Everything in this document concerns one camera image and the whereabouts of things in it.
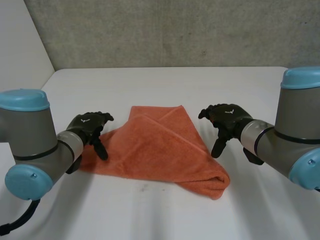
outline white table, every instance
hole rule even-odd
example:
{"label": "white table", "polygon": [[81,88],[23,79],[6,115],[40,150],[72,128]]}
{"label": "white table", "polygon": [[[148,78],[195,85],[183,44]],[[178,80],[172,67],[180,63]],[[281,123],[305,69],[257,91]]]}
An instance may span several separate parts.
{"label": "white table", "polygon": [[[43,87],[56,131],[85,112],[115,118],[130,107],[183,105],[209,149],[217,131],[199,120],[210,104],[235,103],[274,124],[283,67],[64,69]],[[29,202],[12,196],[4,177],[14,163],[0,145],[0,224],[16,220]],[[219,200],[163,182],[76,172],[41,200],[32,219],[4,240],[317,240],[320,193],[304,190],[268,165],[248,162],[237,140],[217,159],[231,184]]]}

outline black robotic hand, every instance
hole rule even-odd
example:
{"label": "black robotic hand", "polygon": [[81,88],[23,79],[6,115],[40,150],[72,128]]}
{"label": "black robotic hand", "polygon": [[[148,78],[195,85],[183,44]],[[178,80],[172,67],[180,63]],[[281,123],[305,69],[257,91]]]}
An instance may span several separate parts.
{"label": "black robotic hand", "polygon": [[107,160],[108,153],[100,141],[100,134],[105,124],[113,120],[114,118],[109,113],[102,113],[100,111],[87,112],[77,115],[66,130],[77,134],[81,138],[83,145],[93,145],[99,158]]}
{"label": "black robotic hand", "polygon": [[254,119],[243,108],[235,104],[210,105],[203,109],[199,119],[206,118],[218,128],[218,139],[211,151],[213,158],[218,158],[232,138],[240,140],[243,128]]}

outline light blue joint cap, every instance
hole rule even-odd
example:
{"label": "light blue joint cap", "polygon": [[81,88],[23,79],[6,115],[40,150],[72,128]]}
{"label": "light blue joint cap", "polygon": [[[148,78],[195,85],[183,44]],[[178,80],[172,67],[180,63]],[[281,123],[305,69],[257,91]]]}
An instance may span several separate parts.
{"label": "light blue joint cap", "polygon": [[36,112],[50,107],[47,95],[38,89],[17,89],[0,93],[0,108],[17,112]]}
{"label": "light blue joint cap", "polygon": [[320,148],[300,157],[289,172],[289,179],[309,190],[320,188]]}
{"label": "light blue joint cap", "polygon": [[320,87],[320,66],[291,68],[284,72],[281,88],[312,89]]}
{"label": "light blue joint cap", "polygon": [[54,185],[48,174],[29,164],[11,167],[5,175],[4,183],[16,197],[33,201],[42,198]]}

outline folded towel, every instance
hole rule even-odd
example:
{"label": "folded towel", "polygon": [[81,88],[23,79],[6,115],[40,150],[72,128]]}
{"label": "folded towel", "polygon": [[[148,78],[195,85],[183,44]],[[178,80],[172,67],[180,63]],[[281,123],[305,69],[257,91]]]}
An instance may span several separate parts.
{"label": "folded towel", "polygon": [[198,134],[183,106],[133,106],[122,127],[103,134],[109,154],[101,161],[92,146],[82,153],[80,169],[129,179],[173,182],[218,199],[230,183]]}

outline black ring band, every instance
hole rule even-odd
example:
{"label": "black ring band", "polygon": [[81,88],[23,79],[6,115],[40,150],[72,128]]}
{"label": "black ring band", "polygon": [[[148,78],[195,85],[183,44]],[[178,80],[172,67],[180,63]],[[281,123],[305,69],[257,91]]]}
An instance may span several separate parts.
{"label": "black ring band", "polygon": [[48,156],[48,155],[54,153],[57,149],[58,149],[58,143],[53,148],[49,149],[48,151],[44,151],[42,153],[31,155],[31,156],[13,155],[13,158],[14,158],[14,160],[17,160],[17,161],[30,161],[30,160],[34,160],[34,159],[40,159],[40,158],[43,158],[45,156]]}
{"label": "black ring band", "polygon": [[282,134],[276,130],[274,130],[274,134],[283,140],[287,140],[289,142],[293,142],[293,143],[297,143],[297,144],[309,144],[309,145],[320,144],[320,139],[306,139],[306,138],[298,138],[298,137],[288,136],[288,135]]}
{"label": "black ring band", "polygon": [[266,132],[268,132],[268,131],[270,131],[271,129],[274,129],[275,127],[274,126],[271,126],[271,127],[268,127],[268,128],[266,128],[265,130],[263,130],[260,134],[259,134],[259,136],[256,138],[256,140],[255,140],[255,142],[254,142],[254,152],[255,152],[255,155],[258,157],[258,143],[259,143],[259,141],[260,141],[260,139],[262,138],[262,136],[266,133]]}
{"label": "black ring band", "polygon": [[72,148],[71,148],[66,142],[64,142],[64,141],[58,140],[58,142],[61,143],[61,144],[63,144],[63,145],[65,145],[65,146],[70,150],[70,152],[71,152],[71,154],[72,154],[72,161],[74,161],[74,160],[75,160],[75,153],[74,153],[74,151],[72,150]]}

